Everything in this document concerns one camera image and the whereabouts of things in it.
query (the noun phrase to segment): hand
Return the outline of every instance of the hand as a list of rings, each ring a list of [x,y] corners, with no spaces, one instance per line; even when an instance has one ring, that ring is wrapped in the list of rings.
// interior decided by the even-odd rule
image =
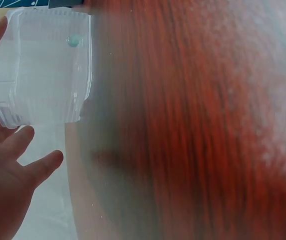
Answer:
[[[0,39],[7,19],[0,20]],[[54,151],[27,166],[16,160],[25,152],[34,136],[32,127],[17,129],[0,126],[0,240],[10,240],[25,217],[34,190],[62,163],[63,154]]]

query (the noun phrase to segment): green bead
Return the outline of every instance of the green bead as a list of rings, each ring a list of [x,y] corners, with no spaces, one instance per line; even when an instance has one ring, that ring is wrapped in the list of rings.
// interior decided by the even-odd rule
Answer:
[[[71,48],[75,48],[79,45],[80,41],[81,41],[81,36],[78,35],[78,34],[74,34],[74,35],[71,35],[66,41],[67,41],[67,44],[71,47]]]

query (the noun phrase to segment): dark blue object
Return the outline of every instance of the dark blue object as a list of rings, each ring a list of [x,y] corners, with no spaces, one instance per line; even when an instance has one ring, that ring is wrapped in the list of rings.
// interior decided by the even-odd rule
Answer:
[[[48,0],[0,0],[0,8],[47,6]]]
[[[49,0],[48,7],[59,8],[59,7],[73,7],[77,5],[82,5],[84,0]]]

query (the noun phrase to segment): plastic container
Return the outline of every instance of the plastic container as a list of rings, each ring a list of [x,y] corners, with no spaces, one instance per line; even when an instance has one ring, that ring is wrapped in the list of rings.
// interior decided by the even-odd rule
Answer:
[[[67,8],[19,8],[0,41],[0,124],[80,119],[92,77],[91,17]]]

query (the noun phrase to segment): white surface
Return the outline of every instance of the white surface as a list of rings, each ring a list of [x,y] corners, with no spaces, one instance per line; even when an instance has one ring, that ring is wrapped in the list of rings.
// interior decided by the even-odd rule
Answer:
[[[65,154],[64,125],[35,127],[35,137],[19,162],[26,165],[59,149]],[[76,240],[67,165],[35,192],[26,218],[14,240]]]

